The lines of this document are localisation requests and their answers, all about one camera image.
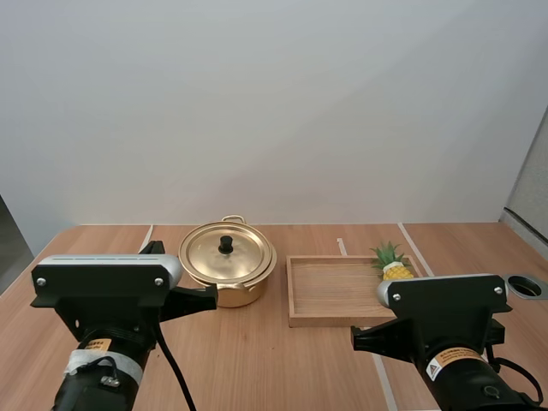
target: white tape line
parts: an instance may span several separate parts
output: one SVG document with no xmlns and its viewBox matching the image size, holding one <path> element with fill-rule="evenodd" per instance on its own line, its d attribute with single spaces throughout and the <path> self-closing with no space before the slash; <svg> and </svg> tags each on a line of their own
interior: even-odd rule
<svg viewBox="0 0 548 411">
<path fill-rule="evenodd" d="M 139 251 L 146 247 L 146 244 L 151 240 L 152 230 L 154 229 L 154 225 L 151 224 L 150 228 L 146 232 L 145 240 L 143 240 L 143 243 L 140 245 Z"/>
<path fill-rule="evenodd" d="M 348 255 L 346 252 L 346 247 L 344 246 L 344 242 L 342 238 L 337 238 L 337 242 L 339 243 L 339 250 L 341 250 L 341 255 Z"/>
<path fill-rule="evenodd" d="M 434 273 L 432 272 L 432 270 L 430 269 L 430 266 L 428 265 L 428 263 L 426 263 L 425 258 L 422 256 L 419 249 L 415 245 L 413 239 L 411 238 L 411 235 L 409 235 L 408 231 L 405 229 L 402 223 L 398 223 L 397 226 L 400 228 L 400 231 L 402 232 L 403 236 L 408 241 L 409 246 L 411 246 L 411 249 L 413 250 L 414 255 L 417 256 L 417 259 L 419 259 L 422 266 L 425 267 L 426 274 L 428 274 L 429 277 L 434 277 Z"/>
<path fill-rule="evenodd" d="M 346 247 L 344 246 L 343 239 L 337 238 L 337 242 L 339 243 L 339 250 L 341 250 L 341 255 L 348 255 L 348 253 L 346 252 Z M 386 374 L 383 360 L 378 354 L 371 354 L 371 356 L 373 357 L 373 364 L 375 364 L 375 368 L 377 368 L 380 385 L 383 388 L 384 399 L 386 400 L 386 407 L 388 408 L 388 411 L 397 411 L 396 399 L 394 398 L 392 387 L 390 387 L 390 381 L 388 380 L 388 375 Z"/>
</svg>

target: white tape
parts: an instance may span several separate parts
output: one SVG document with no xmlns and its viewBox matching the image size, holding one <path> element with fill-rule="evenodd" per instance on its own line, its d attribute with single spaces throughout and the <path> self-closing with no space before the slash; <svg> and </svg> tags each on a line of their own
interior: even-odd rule
<svg viewBox="0 0 548 411">
<path fill-rule="evenodd" d="M 152 231 L 154 230 L 154 225 L 151 224 L 150 228 L 146 232 L 145 239 L 143 240 L 143 243 L 140 245 L 139 251 L 146 247 L 146 244 L 151 240 Z"/>
<path fill-rule="evenodd" d="M 403 226 L 402 223 L 398 223 L 397 226 L 400 228 L 400 231 L 402 232 L 403 236 L 408 241 L 409 246 L 411 247 L 411 249 L 414 252 L 414 255 L 417 256 L 417 259 L 419 259 L 422 266 L 425 267 L 426 274 L 428 274 L 429 277 L 434 277 L 433 271 L 430 269 L 430 266 L 428 265 L 428 263 L 426 263 L 425 258 L 422 256 L 419 249 L 417 248 L 417 246 L 413 242 L 413 239 L 411 238 L 411 235 L 409 235 L 408 231 L 405 229 L 405 227 Z"/>
<path fill-rule="evenodd" d="M 113 351 L 101 351 L 98 349 L 75 349 L 68 358 L 68 364 L 64 374 L 70 374 L 79 366 L 84 366 L 85 364 L 103 357 L 112 357 L 116 363 L 116 368 L 133 378 L 137 385 L 140 384 L 140 381 L 143 379 L 143 370 L 137 362 L 124 354 L 115 353 Z M 105 361 L 104 364 L 102 361 L 99 362 L 100 366 L 106 366 L 108 364 L 109 362 L 107 361 Z"/>
<path fill-rule="evenodd" d="M 337 242 L 339 243 L 341 255 L 348 255 L 343 239 L 337 238 Z M 383 360 L 378 354 L 371 354 L 371 356 L 373 358 L 373 364 L 375 364 L 375 368 L 377 369 L 378 380 L 380 381 L 380 385 L 383 389 L 386 407 L 388 408 L 388 411 L 397 411 L 396 399 L 394 398 L 392 387 L 390 387 L 390 381 L 388 379 L 388 375 L 386 374 L 386 368 L 384 368 Z"/>
</svg>

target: pot lid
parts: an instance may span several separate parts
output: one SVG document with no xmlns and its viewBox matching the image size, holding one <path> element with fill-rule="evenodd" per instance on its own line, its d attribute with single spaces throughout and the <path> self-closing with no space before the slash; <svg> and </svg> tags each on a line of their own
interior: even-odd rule
<svg viewBox="0 0 548 411">
<path fill-rule="evenodd" d="M 192 276 L 207 283 L 245 283 L 269 267 L 272 249 L 242 217 L 228 216 L 191 231 L 179 248 L 179 260 Z"/>
</svg>

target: yellow label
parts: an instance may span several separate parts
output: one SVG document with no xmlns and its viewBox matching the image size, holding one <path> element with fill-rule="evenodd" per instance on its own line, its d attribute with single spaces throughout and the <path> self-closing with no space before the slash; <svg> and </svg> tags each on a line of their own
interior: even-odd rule
<svg viewBox="0 0 548 411">
<path fill-rule="evenodd" d="M 466 359 L 483 361 L 481 355 L 476 353 L 473 349 L 464 347 L 448 348 L 432 358 L 426 366 L 426 373 L 430 379 L 434 381 L 445 366 L 448 366 L 451 362 Z"/>
<path fill-rule="evenodd" d="M 99 338 L 97 340 L 91 340 L 86 345 L 86 349 L 98 349 L 99 351 L 108 351 L 111 341 L 112 340 L 109 338 Z"/>
</svg>

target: wooden tray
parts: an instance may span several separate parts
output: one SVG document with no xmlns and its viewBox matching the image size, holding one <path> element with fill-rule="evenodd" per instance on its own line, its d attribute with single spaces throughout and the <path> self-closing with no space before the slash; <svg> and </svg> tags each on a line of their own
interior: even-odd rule
<svg viewBox="0 0 548 411">
<path fill-rule="evenodd" d="M 290 327 L 373 327 L 395 318 L 377 300 L 374 256 L 288 256 Z M 409 270 L 422 277 L 411 257 Z"/>
</svg>

